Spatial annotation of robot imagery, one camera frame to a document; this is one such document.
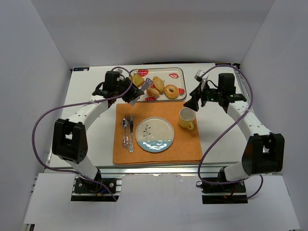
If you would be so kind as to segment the silver serving tongs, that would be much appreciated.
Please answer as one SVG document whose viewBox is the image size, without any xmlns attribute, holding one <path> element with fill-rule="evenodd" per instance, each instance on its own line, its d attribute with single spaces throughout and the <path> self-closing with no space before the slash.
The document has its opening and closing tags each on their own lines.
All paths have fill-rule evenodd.
<svg viewBox="0 0 308 231">
<path fill-rule="evenodd" d="M 151 85 L 153 84 L 153 81 L 150 78 L 146 78 L 143 85 L 141 86 L 140 90 L 142 92 L 145 92 Z M 132 100 L 129 104 L 131 106 L 134 106 L 135 103 L 139 100 L 140 96 L 138 96 L 136 99 Z"/>
</svg>

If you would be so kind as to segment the sesame bread roll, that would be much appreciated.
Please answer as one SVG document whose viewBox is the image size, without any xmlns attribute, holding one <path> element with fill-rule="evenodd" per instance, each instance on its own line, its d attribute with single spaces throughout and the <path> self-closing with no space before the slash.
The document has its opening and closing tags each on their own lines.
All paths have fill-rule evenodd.
<svg viewBox="0 0 308 231">
<path fill-rule="evenodd" d="M 158 98 L 160 96 L 160 92 L 155 88 L 148 88 L 146 92 L 149 96 L 154 98 Z"/>
</svg>

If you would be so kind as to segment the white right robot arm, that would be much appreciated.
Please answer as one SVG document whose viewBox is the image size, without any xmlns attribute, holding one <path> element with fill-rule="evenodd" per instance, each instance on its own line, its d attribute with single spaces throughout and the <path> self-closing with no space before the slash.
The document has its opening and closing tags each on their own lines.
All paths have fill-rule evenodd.
<svg viewBox="0 0 308 231">
<path fill-rule="evenodd" d="M 191 93 L 191 99 L 184 106 L 194 111 L 207 102 L 216 102 L 239 127 L 247 140 L 241 160 L 224 167 L 218 173 L 218 184 L 235 183 L 257 174 L 280 172 L 283 167 L 285 139 L 280 133 L 273 133 L 266 128 L 250 110 L 247 99 L 236 93 L 235 76 L 222 73 L 218 84 L 210 88 L 210 80 L 196 75 L 199 82 Z"/>
</svg>

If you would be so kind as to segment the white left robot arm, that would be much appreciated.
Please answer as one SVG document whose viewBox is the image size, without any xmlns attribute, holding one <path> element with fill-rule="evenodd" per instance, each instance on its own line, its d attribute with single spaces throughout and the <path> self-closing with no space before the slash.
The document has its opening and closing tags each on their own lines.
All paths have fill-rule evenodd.
<svg viewBox="0 0 308 231">
<path fill-rule="evenodd" d="M 54 125 L 52 153 L 67 162 L 78 174 L 82 183 L 92 192 L 102 186 L 101 172 L 87 157 L 87 129 L 112 104 L 115 97 L 130 103 L 144 94 L 137 83 L 137 75 L 122 77 L 117 71 L 107 71 L 104 82 L 97 85 L 89 104 L 84 105 L 67 119 L 58 119 Z"/>
</svg>

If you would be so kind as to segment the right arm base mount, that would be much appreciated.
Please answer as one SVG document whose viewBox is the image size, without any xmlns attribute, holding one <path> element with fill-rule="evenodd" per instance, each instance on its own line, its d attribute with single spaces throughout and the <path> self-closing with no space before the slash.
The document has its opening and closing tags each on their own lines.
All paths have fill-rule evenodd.
<svg viewBox="0 0 308 231">
<path fill-rule="evenodd" d="M 228 185 L 211 185 L 202 181 L 196 182 L 201 189 L 202 203 L 204 205 L 247 204 L 245 184 L 235 183 Z"/>
</svg>

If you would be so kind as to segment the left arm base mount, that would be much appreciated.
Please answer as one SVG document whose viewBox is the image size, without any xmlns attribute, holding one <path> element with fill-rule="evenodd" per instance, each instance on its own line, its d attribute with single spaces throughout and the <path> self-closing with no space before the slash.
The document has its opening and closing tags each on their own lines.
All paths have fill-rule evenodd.
<svg viewBox="0 0 308 231">
<path fill-rule="evenodd" d="M 105 185 L 95 184 L 80 177 L 76 177 L 71 195 L 73 202 L 115 202 L 119 198 L 122 180 L 102 177 Z"/>
</svg>

